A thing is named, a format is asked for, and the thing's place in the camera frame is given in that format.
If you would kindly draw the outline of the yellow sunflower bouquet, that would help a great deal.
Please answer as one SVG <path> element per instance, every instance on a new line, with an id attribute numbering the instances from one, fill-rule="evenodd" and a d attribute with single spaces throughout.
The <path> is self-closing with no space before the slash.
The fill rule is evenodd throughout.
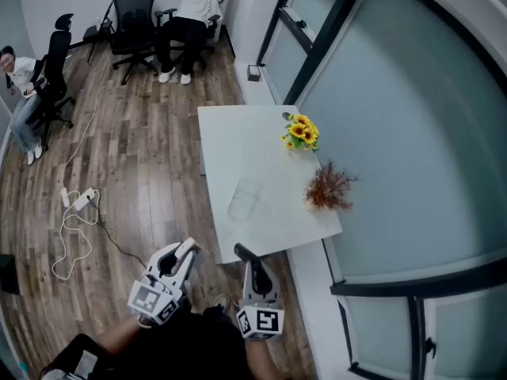
<path id="1" fill-rule="evenodd" d="M 316 153 L 320 137 L 317 126 L 310 118 L 303 114 L 291 114 L 291 119 L 286 120 L 284 134 L 281 139 L 289 150 L 303 150 Z"/>

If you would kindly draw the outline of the person's black shirt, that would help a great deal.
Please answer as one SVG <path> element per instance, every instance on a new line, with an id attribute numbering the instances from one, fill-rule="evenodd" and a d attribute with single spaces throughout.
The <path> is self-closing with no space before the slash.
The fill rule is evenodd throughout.
<path id="1" fill-rule="evenodd" d="M 216 307 L 176 312 L 156 328 L 139 329 L 114 354 L 78 334 L 40 373 L 40 380 L 254 380 L 245 341 Z"/>

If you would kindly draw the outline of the reddish brown dried plant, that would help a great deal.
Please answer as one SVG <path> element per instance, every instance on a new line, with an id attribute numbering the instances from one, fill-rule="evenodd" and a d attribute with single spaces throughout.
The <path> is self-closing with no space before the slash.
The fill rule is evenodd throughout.
<path id="1" fill-rule="evenodd" d="M 314 171 L 303 198 L 313 211 L 351 211 L 353 202 L 349 193 L 359 180 L 357 175 L 328 161 Z"/>

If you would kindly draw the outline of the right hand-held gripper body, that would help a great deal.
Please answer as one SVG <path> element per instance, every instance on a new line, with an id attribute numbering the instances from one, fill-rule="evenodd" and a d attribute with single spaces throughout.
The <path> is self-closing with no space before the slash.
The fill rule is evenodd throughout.
<path id="1" fill-rule="evenodd" d="M 282 334 L 284 311 L 276 298 L 242 299 L 239 306 L 236 318 L 245 340 L 268 340 Z"/>

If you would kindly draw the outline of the white power strip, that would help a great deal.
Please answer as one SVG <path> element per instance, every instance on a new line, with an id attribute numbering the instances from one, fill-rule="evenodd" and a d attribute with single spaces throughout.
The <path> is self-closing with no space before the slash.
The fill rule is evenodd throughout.
<path id="1" fill-rule="evenodd" d="M 82 193 L 74 202 L 74 209 L 77 212 L 83 210 L 89 203 L 91 203 L 96 197 L 96 190 L 93 188 L 88 188 L 84 193 Z"/>

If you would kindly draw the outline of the black floor stand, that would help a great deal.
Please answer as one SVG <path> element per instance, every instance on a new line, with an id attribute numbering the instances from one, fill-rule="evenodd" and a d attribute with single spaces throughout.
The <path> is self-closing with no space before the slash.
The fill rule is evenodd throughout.
<path id="1" fill-rule="evenodd" d="M 15 256 L 0 254 L 0 290 L 12 295 L 19 295 Z"/>

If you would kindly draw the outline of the black mesh office chair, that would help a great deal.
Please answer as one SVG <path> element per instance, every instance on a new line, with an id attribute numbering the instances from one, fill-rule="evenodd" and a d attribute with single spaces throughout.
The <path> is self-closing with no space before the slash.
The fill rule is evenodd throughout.
<path id="1" fill-rule="evenodd" d="M 125 86 L 132 70 L 139 64 L 158 75 L 155 65 L 147 61 L 154 55 L 155 25 L 152 19 L 154 0 L 112 0 L 116 14 L 116 27 L 109 37 L 113 55 L 126 55 L 127 58 L 114 62 L 112 68 L 128 64 L 121 80 Z"/>

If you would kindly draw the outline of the black high-back office chair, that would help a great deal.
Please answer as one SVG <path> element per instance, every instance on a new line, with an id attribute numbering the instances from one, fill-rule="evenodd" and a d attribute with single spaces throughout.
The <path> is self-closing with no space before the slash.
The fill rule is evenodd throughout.
<path id="1" fill-rule="evenodd" d="M 29 122 L 40 137 L 43 151 L 48 148 L 47 138 L 50 123 L 54 120 L 72 124 L 61 117 L 61 108 L 67 103 L 74 103 L 73 97 L 67 97 L 67 84 L 63 77 L 63 67 L 71 45 L 71 13 L 60 16 L 55 22 L 56 30 L 52 33 L 48 53 L 40 60 L 43 64 L 41 79 L 36 82 L 35 90 L 41 102 L 31 115 Z"/>

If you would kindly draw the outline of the clear plastic container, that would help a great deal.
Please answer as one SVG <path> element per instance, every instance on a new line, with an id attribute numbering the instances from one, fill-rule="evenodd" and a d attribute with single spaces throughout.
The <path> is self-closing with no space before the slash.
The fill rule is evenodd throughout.
<path id="1" fill-rule="evenodd" d="M 238 181 L 227 208 L 227 216 L 232 222 L 245 222 L 253 214 L 261 192 L 261 185 L 249 178 Z"/>

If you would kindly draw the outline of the person's right forearm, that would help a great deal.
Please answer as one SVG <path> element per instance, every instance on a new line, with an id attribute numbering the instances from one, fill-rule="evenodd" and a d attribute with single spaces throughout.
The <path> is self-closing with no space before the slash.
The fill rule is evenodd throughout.
<path id="1" fill-rule="evenodd" d="M 246 340 L 246 359 L 254 380 L 287 380 L 273 361 L 264 340 Z"/>

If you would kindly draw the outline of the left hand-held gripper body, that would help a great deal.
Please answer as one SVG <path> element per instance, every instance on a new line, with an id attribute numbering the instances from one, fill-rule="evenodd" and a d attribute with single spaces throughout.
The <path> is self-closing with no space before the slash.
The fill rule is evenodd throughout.
<path id="1" fill-rule="evenodd" d="M 178 311 L 185 308 L 185 282 L 166 272 L 145 272 L 133 284 L 128 306 L 153 325 L 164 325 Z"/>

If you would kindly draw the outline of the person's left forearm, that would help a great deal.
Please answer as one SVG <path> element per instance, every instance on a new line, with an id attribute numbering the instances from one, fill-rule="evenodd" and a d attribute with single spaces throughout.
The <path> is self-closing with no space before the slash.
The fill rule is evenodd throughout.
<path id="1" fill-rule="evenodd" d="M 97 343 L 108 353 L 122 353 L 144 329 L 151 327 L 141 317 L 132 316 L 118 325 L 106 330 L 98 338 Z"/>

